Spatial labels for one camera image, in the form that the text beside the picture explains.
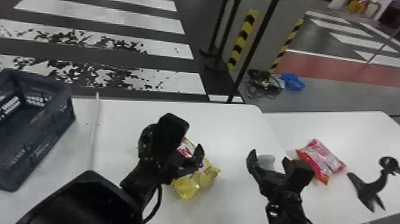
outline plastic crate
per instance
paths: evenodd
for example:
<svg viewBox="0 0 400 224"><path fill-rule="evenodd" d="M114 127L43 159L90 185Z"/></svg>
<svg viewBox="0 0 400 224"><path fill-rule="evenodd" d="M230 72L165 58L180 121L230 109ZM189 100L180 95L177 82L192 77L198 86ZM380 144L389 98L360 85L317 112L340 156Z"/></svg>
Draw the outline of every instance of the plastic crate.
<svg viewBox="0 0 400 224"><path fill-rule="evenodd" d="M0 189L18 190L75 119L65 84L0 71Z"/></svg>

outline red snack bag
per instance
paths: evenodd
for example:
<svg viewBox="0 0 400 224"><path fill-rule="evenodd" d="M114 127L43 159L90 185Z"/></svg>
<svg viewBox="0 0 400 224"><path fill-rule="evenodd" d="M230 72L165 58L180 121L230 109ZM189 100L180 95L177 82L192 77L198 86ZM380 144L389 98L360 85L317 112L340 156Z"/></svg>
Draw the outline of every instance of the red snack bag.
<svg viewBox="0 0 400 224"><path fill-rule="evenodd" d="M311 165L315 177L328 184L332 173L339 173L346 165L333 155L320 141L313 139L305 148L296 150L298 157Z"/></svg>

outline yellow snack bag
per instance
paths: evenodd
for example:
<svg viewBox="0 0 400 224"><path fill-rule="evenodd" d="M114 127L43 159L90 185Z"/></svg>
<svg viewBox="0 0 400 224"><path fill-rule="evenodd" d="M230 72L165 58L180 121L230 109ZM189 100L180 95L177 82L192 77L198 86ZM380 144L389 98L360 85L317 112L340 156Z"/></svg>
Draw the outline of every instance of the yellow snack bag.
<svg viewBox="0 0 400 224"><path fill-rule="evenodd" d="M183 138L181 146L178 147L184 156L191 157L195 146L188 139ZM193 198L201 188L208 187L210 183L221 172L218 167L210 163L206 157L203 159L203 167L193 174L183 176L172 181L172 186L183 200Z"/></svg>

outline white floor marking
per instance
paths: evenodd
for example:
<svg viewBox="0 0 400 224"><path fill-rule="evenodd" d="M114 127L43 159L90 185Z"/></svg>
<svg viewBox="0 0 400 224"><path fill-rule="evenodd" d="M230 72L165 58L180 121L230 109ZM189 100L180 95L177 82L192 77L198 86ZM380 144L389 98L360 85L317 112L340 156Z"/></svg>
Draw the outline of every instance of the white floor marking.
<svg viewBox="0 0 400 224"><path fill-rule="evenodd" d="M328 23L325 21L315 20L315 19L311 19L311 21L313 21L316 25L318 25L320 27L338 30L338 31L344 31L344 32L348 32L348 33L361 35L361 36L372 37L371 35L369 35L368 33L364 32L360 29L356 29L356 28L352 28L352 27L348 27L348 26L342 26L342 25L338 25L338 24L334 24L334 23Z"/></svg>
<svg viewBox="0 0 400 224"><path fill-rule="evenodd" d="M351 45L363 46L366 48L373 48L373 49L379 49L383 45L383 43L376 42L376 41L368 41L368 40L364 40L364 39L360 39L360 38L352 38L350 36L345 36L345 35L341 35L341 34L337 34L337 33L330 33L330 34L332 36L334 36L336 39L338 39L339 41L341 41L343 43L351 44ZM398 51L396 51L395 49L393 49L387 45L385 47L383 47L382 50L398 53Z"/></svg>
<svg viewBox="0 0 400 224"><path fill-rule="evenodd" d="M66 37L68 32L74 33L73 38L76 39ZM71 45L71 41L73 41L75 45L78 42L81 46L85 47L120 49L141 53L146 52L151 55L193 59L192 51L187 44L0 19L0 38L48 43L50 41L55 42L54 37L59 36L60 33L62 33L64 37L57 38L57 43ZM121 47L121 44L115 46L117 41L124 41L124 46Z"/></svg>
<svg viewBox="0 0 400 224"><path fill-rule="evenodd" d="M117 2L126 2L135 5L143 5L151 8L176 12L175 2L166 0L112 0Z"/></svg>
<svg viewBox="0 0 400 224"><path fill-rule="evenodd" d="M229 96L224 95L208 95L210 101L226 102ZM243 102L242 97L233 97L232 102Z"/></svg>
<svg viewBox="0 0 400 224"><path fill-rule="evenodd" d="M337 56L331 56L331 55L326 55L326 54L317 54L317 53L306 52L306 51L298 51L298 50L293 50L293 49L287 49L286 52L312 55L312 56L321 57L321 58L330 58L330 59L335 59L335 60L349 61L349 62L355 62L355 63L361 63L361 64L366 63L366 61L352 59L352 58L342 58L342 57L337 57Z"/></svg>
<svg viewBox="0 0 400 224"><path fill-rule="evenodd" d="M121 88L205 95L198 73L154 69L122 69L103 64L0 55L0 67L21 69L84 88Z"/></svg>
<svg viewBox="0 0 400 224"><path fill-rule="evenodd" d="M23 0L17 10L185 34L179 20L62 0Z"/></svg>
<svg viewBox="0 0 400 224"><path fill-rule="evenodd" d="M357 54L360 54L366 60L369 60L372 57L372 53L363 52L363 51L355 51ZM393 58L384 55L377 55L372 61L371 64L381 64L384 66L393 66L400 68L400 58Z"/></svg>
<svg viewBox="0 0 400 224"><path fill-rule="evenodd" d="M363 25L364 27L374 31L375 33L379 34L380 36L384 37L385 39L389 39L390 38L389 35L383 33L382 31L378 30L377 28L375 28L375 27L373 27L373 26L371 26L371 25L369 25L367 23L360 23L360 24ZM398 46L400 46L400 41L398 41L398 40L393 38L392 42L397 44Z"/></svg>
<svg viewBox="0 0 400 224"><path fill-rule="evenodd" d="M314 16L314 17L325 18L325 19L331 20L331 21L337 21L337 22L340 22L340 23L351 24L351 23L349 23L348 21L346 21L346 20L344 20L344 19L342 19L342 18L336 17L336 16L331 16L331 15L327 15L327 14L317 13L317 12L313 12L313 11L307 11L306 14L307 14L307 15Z"/></svg>

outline chip bag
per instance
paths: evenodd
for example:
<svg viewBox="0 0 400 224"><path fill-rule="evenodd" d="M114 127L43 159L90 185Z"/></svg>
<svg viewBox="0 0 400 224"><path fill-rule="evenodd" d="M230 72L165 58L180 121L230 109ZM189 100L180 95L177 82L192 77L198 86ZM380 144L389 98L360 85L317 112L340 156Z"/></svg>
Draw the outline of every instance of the chip bag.
<svg viewBox="0 0 400 224"><path fill-rule="evenodd" d="M194 144L183 138L177 150L185 157L191 157L194 149ZM181 199L190 200L201 188L208 187L220 172L221 170L218 167L212 165L209 159L204 157L201 169L195 173L172 180L171 185Z"/></svg>
<svg viewBox="0 0 400 224"><path fill-rule="evenodd" d="M313 139L305 148L296 150L296 153L301 160L311 165L315 177L325 185L328 184L329 176L339 173L346 167L317 139Z"/></svg>

